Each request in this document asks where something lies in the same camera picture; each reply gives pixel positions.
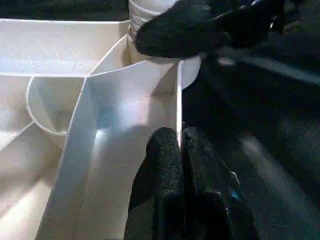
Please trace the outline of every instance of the dark surface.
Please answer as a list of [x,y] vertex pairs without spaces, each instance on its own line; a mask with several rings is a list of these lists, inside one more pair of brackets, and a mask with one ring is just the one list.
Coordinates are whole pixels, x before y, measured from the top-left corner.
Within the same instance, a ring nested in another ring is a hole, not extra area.
[[[319,76],[316,39],[300,34],[271,39],[275,40],[254,49],[251,56]],[[310,44],[297,50],[303,43]],[[306,58],[312,63],[302,61]],[[299,79],[296,74],[289,77],[282,67],[235,62],[222,66],[216,56],[203,61],[197,80],[183,92],[183,119],[205,132],[237,173],[262,239],[316,240],[320,229],[318,82],[305,81],[303,74]]]
[[124,21],[128,0],[0,0],[0,18]]
[[183,130],[183,172],[190,239],[260,239],[236,175],[195,127]]

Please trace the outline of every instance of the white compartment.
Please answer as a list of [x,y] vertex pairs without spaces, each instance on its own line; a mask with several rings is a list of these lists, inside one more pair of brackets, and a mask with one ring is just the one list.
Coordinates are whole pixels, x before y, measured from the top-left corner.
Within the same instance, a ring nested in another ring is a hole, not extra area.
[[129,23],[0,19],[0,73],[86,76]]
[[171,127],[180,141],[182,64],[146,60],[86,79],[36,239],[123,238],[150,135]]
[[34,122],[62,149],[84,78],[34,77],[26,105]]
[[115,71],[150,58],[140,54],[134,47],[132,38],[126,34],[105,54],[89,75]]
[[[123,36],[102,58],[97,66],[91,71],[90,76],[116,71],[121,68],[126,68],[141,61],[153,59],[152,61],[163,61],[163,58],[150,58],[149,56],[140,54],[133,45],[133,40],[129,34]],[[183,70],[182,89],[185,89],[192,84],[198,76],[201,65],[201,57],[195,56],[183,60],[181,67]]]
[[30,123],[0,151],[0,239],[33,240],[61,150]]
[[29,123],[25,95],[30,78],[0,75],[0,149]]

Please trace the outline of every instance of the white plastic panel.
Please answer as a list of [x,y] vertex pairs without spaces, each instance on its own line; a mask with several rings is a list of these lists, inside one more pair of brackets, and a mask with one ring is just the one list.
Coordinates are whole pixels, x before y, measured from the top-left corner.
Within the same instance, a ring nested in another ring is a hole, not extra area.
[[25,95],[30,77],[0,75],[0,149],[29,123]]
[[87,78],[38,240],[123,237],[150,135],[181,131],[177,72],[174,61],[146,60]]
[[34,123],[30,123],[0,151],[2,240],[29,240],[35,237],[52,187],[51,180],[45,181],[52,174],[46,169],[58,162],[60,153],[60,149]]
[[85,76],[128,26],[129,21],[0,19],[0,73]]

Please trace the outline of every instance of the round cup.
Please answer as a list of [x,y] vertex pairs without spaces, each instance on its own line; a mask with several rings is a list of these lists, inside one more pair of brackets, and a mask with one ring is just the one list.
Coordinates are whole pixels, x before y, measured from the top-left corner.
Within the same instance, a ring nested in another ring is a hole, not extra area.
[[27,87],[29,115],[61,149],[83,82],[82,77],[34,77]]

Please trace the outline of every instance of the gloved hand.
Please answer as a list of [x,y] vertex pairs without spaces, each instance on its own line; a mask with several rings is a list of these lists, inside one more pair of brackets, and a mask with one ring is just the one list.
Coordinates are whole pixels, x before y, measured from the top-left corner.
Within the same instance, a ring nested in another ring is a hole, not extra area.
[[160,128],[132,185],[124,239],[258,240],[237,176],[194,127]]
[[286,24],[285,0],[179,0],[135,38],[144,55],[188,58],[221,46],[250,48]]

